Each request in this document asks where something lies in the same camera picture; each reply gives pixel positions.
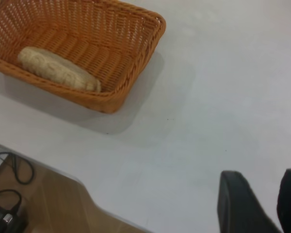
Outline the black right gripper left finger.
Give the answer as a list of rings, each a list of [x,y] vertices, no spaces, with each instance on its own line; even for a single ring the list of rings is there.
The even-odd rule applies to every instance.
[[[217,202],[222,233],[279,233],[247,179],[237,171],[221,172]]]

